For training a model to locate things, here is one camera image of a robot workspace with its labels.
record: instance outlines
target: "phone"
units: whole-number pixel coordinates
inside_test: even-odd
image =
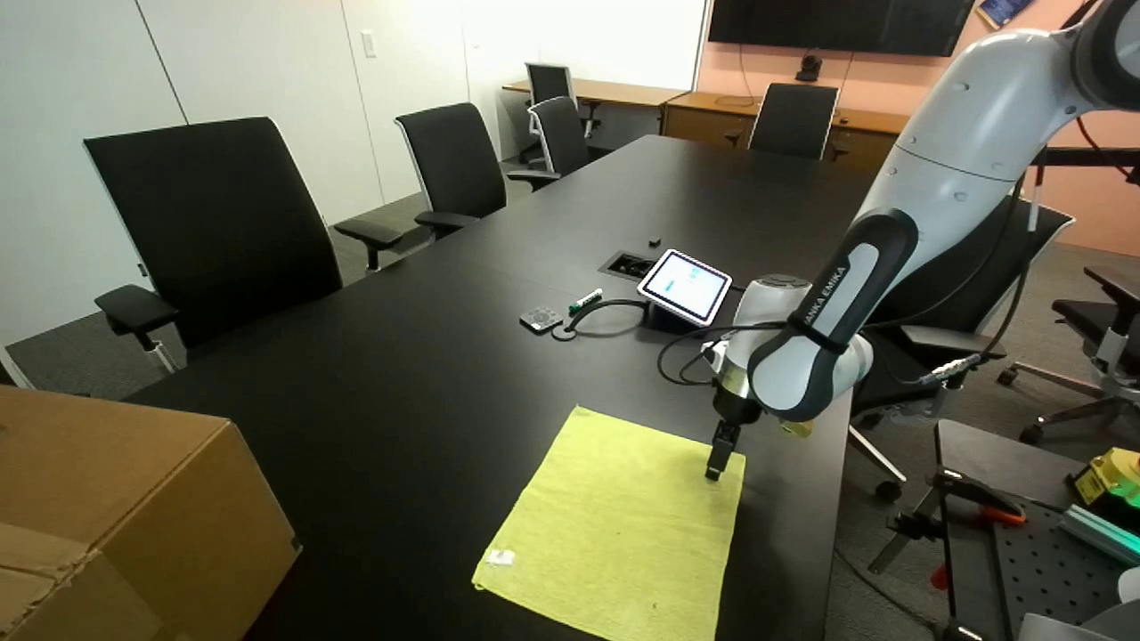
[[[552,309],[528,309],[528,314],[520,314],[520,323],[523,323],[532,336],[545,336],[545,330],[560,328],[562,317],[552,314]]]

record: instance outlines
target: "television screen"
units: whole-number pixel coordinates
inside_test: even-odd
[[[971,0],[714,0],[711,44],[952,56]]]

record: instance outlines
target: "cardboard box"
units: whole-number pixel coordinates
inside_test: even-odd
[[[228,419],[0,385],[0,636],[241,636],[293,558]]]

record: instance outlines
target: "chair armrest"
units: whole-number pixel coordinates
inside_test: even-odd
[[[929,350],[947,350],[947,354],[984,354],[991,344],[986,336],[971,336],[971,330],[952,330],[952,328],[934,328],[934,323],[901,323],[901,336],[916,344],[929,344]]]
[[[1140,314],[1140,293],[1123,273],[1110,273],[1099,267],[1098,272],[1084,267],[1084,273],[1092,279],[1105,287],[1105,297],[1116,303],[1110,330],[1129,336]]]
[[[426,232],[421,225],[393,217],[384,209],[370,209],[370,214],[337,222],[331,229],[370,248],[405,248],[405,245],[426,244]]]
[[[555,172],[502,172],[508,181],[532,181],[532,188],[545,188],[552,181],[560,181]]]
[[[95,298],[115,336],[134,336],[146,342],[146,330],[156,330],[179,317],[169,303],[137,285],[109,287]]]
[[[453,236],[460,229],[477,225],[470,214],[446,214],[446,209],[424,209],[415,214],[415,225],[431,229],[433,236]]]

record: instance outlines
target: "chair wheel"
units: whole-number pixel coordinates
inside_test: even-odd
[[[1008,388],[1014,379],[1020,379],[1020,368],[1004,368],[1004,372],[998,375],[998,385]]]
[[[875,499],[878,499],[878,504],[899,504],[899,494],[901,494],[901,483],[899,483],[899,481],[875,483]]]
[[[1024,432],[1020,434],[1020,442],[1036,444],[1036,442],[1040,442],[1040,425],[1024,428]]]

